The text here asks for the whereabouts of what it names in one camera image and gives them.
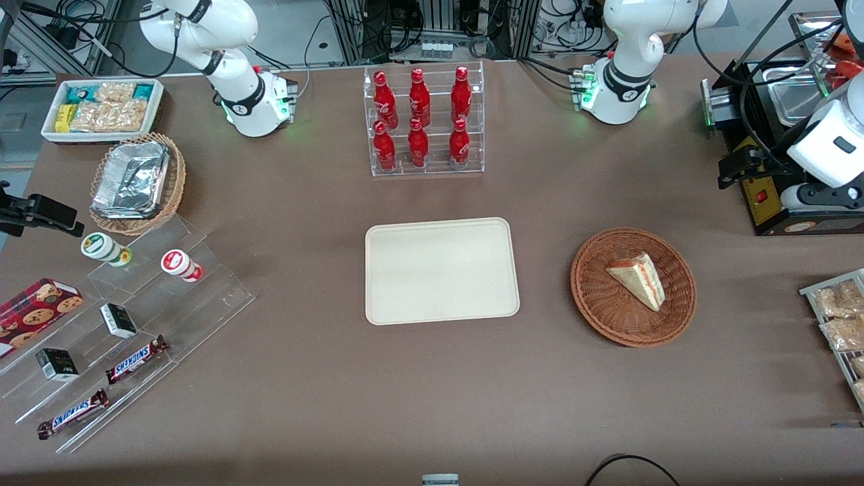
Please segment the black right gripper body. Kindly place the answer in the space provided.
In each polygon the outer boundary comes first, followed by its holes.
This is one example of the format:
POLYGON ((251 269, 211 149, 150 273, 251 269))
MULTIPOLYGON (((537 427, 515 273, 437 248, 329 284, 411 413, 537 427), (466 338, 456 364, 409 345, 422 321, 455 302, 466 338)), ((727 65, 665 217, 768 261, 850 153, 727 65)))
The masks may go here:
POLYGON ((1 231, 9 236, 19 238, 30 222, 28 210, 31 207, 31 199, 10 196, 5 191, 10 185, 8 181, 1 182, 1 231))

